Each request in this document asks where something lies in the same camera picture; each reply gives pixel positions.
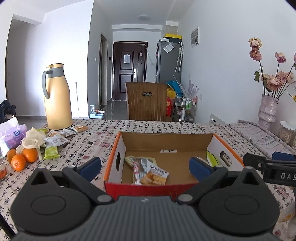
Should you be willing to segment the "orange chip snack packet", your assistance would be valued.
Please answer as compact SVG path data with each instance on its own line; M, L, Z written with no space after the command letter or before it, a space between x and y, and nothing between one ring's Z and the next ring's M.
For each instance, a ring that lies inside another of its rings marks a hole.
M140 183L143 185L165 185L168 175L169 172L159 167L151 166L144 178L140 180Z

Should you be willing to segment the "folded pink grey cloth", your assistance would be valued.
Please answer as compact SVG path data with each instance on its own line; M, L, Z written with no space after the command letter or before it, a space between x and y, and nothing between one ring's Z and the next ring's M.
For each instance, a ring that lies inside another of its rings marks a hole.
M228 124L228 126L248 140L248 142L260 150L266 157L271 158L274 152L295 155L294 149L259 124L239 120L237 123Z

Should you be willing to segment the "glass jar with seeds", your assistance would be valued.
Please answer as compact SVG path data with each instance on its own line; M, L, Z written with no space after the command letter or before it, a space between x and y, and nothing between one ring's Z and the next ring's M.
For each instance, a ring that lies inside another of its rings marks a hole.
M286 121L280 121L280 129L278 131L278 137L294 150L296 148L295 134L296 134L295 125L291 125Z

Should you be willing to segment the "calligraphy print tablecloth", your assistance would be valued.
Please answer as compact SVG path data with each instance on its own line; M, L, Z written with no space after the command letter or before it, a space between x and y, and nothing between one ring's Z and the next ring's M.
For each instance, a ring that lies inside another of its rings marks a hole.
M88 126L88 130L78 133L70 138L69 144L60 150L60 157L54 160L38 161L29 165L22 172L15 172L8 168L8 175L1 182L1 215L16 230L10 215L10 207L16 195L29 178L35 168L44 165L50 170L59 171L70 164L83 164L94 156L101 158L106 165L107 157L119 131L136 133L185 133L204 134L216 133L232 147L239 156L246 153L265 156L239 133L231 129L228 124L198 124L198 123L169 123L157 121L133 120L76 120L77 125Z

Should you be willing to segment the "green snack packet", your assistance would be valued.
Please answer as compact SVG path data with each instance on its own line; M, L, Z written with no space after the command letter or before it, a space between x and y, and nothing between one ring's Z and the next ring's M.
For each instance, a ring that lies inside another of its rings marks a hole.
M58 147L48 146L45 148L44 160L59 158Z

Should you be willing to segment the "pink ceramic vase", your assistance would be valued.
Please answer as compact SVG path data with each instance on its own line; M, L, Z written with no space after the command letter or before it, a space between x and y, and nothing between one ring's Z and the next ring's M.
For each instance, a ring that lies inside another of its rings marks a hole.
M258 109L258 124L267 130L271 129L276 120L279 100L269 95L262 94L260 107Z

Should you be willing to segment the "white grey snack packet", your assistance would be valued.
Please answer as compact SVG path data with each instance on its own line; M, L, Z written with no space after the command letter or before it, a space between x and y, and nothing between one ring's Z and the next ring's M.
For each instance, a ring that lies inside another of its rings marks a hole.
M53 135L52 137L46 137L44 138L44 141L47 143L48 146L52 147L62 146L69 142L65 137L63 137L60 134Z

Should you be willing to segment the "orange cracker packet by thermos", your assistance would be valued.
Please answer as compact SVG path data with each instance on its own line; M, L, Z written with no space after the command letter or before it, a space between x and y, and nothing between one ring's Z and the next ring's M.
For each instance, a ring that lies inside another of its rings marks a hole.
M74 132L80 133L80 132L84 132L84 131L88 130L88 126L74 125L74 126L69 127L69 129L73 130Z

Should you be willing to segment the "orange tangerine right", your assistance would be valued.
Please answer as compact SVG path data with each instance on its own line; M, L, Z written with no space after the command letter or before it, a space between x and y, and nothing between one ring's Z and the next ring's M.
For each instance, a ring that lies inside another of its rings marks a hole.
M38 151L36 149L23 149L22 155L29 163L33 163L38 160Z

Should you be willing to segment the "orange tangerine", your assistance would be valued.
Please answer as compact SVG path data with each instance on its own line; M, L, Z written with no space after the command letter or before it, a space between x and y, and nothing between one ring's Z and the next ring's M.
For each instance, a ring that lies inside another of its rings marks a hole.
M6 159L9 163L11 163L12 158L16 155L16 149L11 149L8 151L7 155L6 155Z
M22 154L16 154L11 159L11 166L15 171L22 171L26 166L26 160Z
M38 160L38 151L36 149L23 149L22 155L29 163L33 163Z

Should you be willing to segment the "white red snack packet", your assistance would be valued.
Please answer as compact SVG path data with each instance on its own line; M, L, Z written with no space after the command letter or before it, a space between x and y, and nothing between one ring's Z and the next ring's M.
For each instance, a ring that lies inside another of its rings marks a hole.
M134 174L134 184L140 185L141 184L140 169L139 169L138 162L136 161L133 162L133 174Z

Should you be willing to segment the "white crumpled wrapper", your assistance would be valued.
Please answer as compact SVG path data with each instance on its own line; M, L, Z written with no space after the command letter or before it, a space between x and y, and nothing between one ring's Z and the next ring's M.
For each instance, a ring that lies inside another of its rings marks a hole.
M20 145L16 148L16 154L20 154L24 149L36 149L39 160L42 160L40 147L45 143L46 133L31 128L26 132L26 137L21 140Z

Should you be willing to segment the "blue plastic stool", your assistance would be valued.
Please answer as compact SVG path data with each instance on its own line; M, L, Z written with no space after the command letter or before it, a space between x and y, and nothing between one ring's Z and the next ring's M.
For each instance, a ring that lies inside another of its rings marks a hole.
M97 119L97 120L103 120L105 118L106 111L104 109L95 109L95 104L90 105L90 119Z

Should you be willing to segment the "orange white cardboard box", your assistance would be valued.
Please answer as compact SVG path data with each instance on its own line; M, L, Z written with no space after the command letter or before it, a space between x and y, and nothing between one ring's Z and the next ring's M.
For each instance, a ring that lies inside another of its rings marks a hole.
M133 168L125 157L155 159L156 165L168 172L165 185L135 184ZM241 171L242 158L215 133L131 133L119 132L109 155L104 187L107 194L119 196L171 196L199 182L190 173L190 159L198 157L211 165L222 165L230 171Z

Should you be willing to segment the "grey snack packet in box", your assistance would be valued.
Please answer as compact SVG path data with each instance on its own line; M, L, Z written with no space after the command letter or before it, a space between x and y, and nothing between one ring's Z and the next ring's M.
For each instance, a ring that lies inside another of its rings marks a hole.
M126 156L124 160L127 162L127 164L133 168L134 163L137 163L139 166L139 169L141 172L147 173L147 164L148 162L153 163L154 165L157 165L155 158L149 158L149 157L135 157L135 156Z

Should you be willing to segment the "orange tangerine front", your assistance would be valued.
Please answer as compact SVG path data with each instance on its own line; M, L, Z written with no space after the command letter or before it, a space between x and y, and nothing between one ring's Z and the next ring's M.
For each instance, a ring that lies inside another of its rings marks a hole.
M22 171L26 166L26 160L22 154L16 154L11 159L11 166L15 171Z

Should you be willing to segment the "dried pink rose bouquet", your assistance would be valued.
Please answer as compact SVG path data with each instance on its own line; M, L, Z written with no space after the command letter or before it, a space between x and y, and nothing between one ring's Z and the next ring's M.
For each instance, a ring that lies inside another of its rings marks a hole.
M287 62L287 58L282 52L276 52L274 54L276 69L274 73L266 72L262 65L262 41L257 37L253 37L248 39L248 44L250 46L250 58L259 64L259 69L254 72L254 80L262 82L264 95L279 100L285 92L287 93L287 89L295 84L295 73L293 73L295 71L295 54L290 69L283 71L280 66ZM295 101L295 94L287 94Z

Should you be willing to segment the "metal utility cart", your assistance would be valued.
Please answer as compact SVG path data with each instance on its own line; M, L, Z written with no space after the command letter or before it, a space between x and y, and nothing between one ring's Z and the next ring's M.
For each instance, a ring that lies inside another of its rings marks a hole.
M193 123L196 115L198 97L186 97L177 94L174 102L173 121Z

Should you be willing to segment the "orange tangerine left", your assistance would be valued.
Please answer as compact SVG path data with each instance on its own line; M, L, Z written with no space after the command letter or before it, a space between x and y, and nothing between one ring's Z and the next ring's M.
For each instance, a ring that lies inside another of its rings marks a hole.
M16 155L16 149L11 149L8 151L7 155L6 155L6 159L9 163L11 163L12 158Z

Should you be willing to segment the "purple tissue pack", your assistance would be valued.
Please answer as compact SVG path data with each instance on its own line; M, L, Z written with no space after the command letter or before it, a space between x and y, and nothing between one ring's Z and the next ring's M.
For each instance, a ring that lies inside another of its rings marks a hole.
M1 123L1 154L5 157L9 150L18 147L26 137L27 126L19 125L18 119L13 116L5 123Z

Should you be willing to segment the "red gift box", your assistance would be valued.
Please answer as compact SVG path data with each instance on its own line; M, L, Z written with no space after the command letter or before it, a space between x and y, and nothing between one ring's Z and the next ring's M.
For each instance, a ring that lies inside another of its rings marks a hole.
M166 99L166 116L167 117L172 117L173 116L174 103L175 103L174 98L167 97L167 99Z

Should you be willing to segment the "yellow thermos jug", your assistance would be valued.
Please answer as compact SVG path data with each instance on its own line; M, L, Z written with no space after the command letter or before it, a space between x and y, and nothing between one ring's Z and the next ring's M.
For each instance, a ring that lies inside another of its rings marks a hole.
M64 74L64 64L48 66L42 75L42 89L48 128L62 130L73 125L70 89Z

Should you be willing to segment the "black bag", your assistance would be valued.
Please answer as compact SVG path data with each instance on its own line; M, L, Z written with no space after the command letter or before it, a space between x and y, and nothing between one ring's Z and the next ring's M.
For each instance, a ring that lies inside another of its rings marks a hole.
M4 123L16 116L16 106L11 105L8 100L3 100L0 105L0 114L0 123Z

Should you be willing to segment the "grey refrigerator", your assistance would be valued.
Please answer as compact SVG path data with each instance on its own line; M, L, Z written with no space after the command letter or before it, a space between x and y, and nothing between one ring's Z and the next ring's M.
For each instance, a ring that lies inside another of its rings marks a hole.
M158 41L156 54L156 83L166 83L170 80L176 80L178 83L181 83L182 68L180 73L175 72L180 47L179 42Z

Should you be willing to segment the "dark brown entrance door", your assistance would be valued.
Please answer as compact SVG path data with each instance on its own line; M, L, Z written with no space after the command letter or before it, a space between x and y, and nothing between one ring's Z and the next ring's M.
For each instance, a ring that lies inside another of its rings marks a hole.
M126 100L128 82L145 82L147 70L147 42L114 42L113 44L113 100Z

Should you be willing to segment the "white umbrella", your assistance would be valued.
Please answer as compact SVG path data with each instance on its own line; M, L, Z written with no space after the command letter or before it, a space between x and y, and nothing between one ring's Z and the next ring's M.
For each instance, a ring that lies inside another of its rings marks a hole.
M180 70L181 70L183 53L184 53L184 43L182 41L180 41L179 45L180 45L179 53L178 53L176 67L175 67L175 72L178 72L178 73L180 73Z

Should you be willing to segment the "yellow box on fridge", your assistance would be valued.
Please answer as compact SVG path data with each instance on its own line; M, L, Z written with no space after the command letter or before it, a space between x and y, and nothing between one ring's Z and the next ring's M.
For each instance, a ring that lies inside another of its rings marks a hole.
M164 37L165 38L180 39L180 40L182 40L182 38L183 38L181 35L169 34L169 33L165 33Z

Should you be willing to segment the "ceiling lamp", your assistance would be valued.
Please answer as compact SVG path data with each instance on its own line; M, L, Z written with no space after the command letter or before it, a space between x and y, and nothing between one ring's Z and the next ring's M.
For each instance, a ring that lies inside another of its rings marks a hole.
M138 16L138 19L141 20L141 21L150 21L151 17L149 15L142 14L142 15Z

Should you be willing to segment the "wall electrical panel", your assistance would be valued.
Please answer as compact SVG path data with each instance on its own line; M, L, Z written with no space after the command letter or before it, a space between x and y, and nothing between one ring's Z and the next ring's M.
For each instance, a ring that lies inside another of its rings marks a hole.
M200 33L199 33L199 26L198 26L191 32L191 47L195 47L199 45L199 42L200 42Z

